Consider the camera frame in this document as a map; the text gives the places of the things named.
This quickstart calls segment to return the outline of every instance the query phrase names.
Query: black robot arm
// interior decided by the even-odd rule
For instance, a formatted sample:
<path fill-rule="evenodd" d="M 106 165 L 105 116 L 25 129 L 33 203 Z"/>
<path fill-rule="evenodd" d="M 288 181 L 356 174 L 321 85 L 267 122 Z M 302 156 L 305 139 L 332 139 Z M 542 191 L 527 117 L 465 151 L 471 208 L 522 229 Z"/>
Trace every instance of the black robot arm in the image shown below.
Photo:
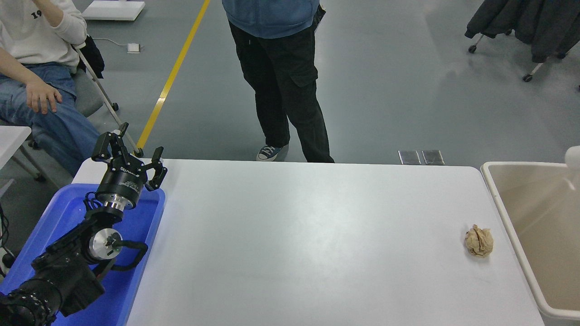
<path fill-rule="evenodd" d="M 108 165 L 95 193 L 102 206 L 87 211 L 81 223 L 34 259 L 32 278 L 8 295 L 0 293 L 0 326 L 50 325 L 59 311 L 69 316 L 85 309 L 104 293 L 100 280 L 109 270 L 130 270 L 147 252 L 145 243 L 123 240 L 113 225 L 123 220 L 125 208 L 137 205 L 143 186 L 159 188 L 167 169 L 161 161 L 162 147 L 147 165 L 127 152 L 122 141 L 127 127 L 123 124 L 119 135 L 102 134 L 93 152 L 94 161 Z M 151 180 L 149 169 L 155 170 Z M 122 247 L 139 250 L 127 266 L 114 264 Z"/>

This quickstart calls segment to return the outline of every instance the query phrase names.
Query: brown paper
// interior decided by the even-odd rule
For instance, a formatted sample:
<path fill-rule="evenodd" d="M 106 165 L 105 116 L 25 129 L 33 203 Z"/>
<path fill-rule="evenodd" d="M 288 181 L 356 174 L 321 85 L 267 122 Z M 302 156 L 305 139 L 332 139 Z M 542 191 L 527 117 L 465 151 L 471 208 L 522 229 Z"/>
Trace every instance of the brown paper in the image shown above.
<path fill-rule="evenodd" d="M 465 234 L 465 245 L 472 255 L 487 257 L 494 249 L 494 239 L 489 229 L 482 230 L 474 224 Z"/>

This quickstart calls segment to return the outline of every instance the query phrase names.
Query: hand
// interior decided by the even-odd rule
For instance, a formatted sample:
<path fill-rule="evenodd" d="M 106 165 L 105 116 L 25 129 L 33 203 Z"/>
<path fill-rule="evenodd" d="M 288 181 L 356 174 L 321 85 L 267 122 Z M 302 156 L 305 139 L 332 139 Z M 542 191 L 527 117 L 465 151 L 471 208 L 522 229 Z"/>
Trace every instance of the hand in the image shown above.
<path fill-rule="evenodd" d="M 37 113 L 40 110 L 42 114 L 47 114 L 48 105 L 51 111 L 56 112 L 56 102 L 63 102 L 63 97 L 56 88 L 42 80 L 26 84 L 26 104 L 34 112 Z"/>

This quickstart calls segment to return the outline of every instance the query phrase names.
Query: blue plastic tray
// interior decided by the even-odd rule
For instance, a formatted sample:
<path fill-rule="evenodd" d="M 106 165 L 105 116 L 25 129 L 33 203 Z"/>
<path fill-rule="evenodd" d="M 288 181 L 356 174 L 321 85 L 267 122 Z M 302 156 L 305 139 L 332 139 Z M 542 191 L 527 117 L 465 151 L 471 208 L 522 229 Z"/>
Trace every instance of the blue plastic tray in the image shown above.
<path fill-rule="evenodd" d="M 83 220 L 86 209 L 82 200 L 86 193 L 96 191 L 97 188 L 98 184 L 69 184 L 55 194 L 24 244 L 8 276 L 0 285 L 0 292 L 8 294 L 34 275 L 30 263 L 42 254 L 48 245 Z M 152 192 L 143 190 L 137 207 L 130 211 L 125 210 L 123 221 L 113 225 L 113 228 L 121 233 L 124 240 L 145 242 L 149 246 L 147 254 L 133 270 L 110 271 L 102 282 L 105 294 L 85 310 L 68 317 L 63 317 L 59 313 L 53 326 L 125 325 L 164 207 L 165 193 L 161 189 Z M 125 248 L 117 256 L 116 264 L 127 265 L 133 261 L 136 254 L 137 250 Z"/>

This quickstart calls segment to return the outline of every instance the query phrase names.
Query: white tabletop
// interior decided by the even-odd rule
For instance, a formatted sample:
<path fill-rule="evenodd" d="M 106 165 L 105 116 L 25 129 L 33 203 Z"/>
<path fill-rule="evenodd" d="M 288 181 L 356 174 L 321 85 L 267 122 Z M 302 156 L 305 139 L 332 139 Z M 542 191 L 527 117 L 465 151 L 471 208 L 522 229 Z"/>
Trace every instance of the white tabletop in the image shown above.
<path fill-rule="evenodd" d="M 0 169 L 30 135 L 29 127 L 0 126 Z"/>
<path fill-rule="evenodd" d="M 479 171 L 165 160 L 127 325 L 543 325 Z M 98 183 L 87 161 L 75 183 Z M 472 224 L 495 238 L 468 254 Z"/>

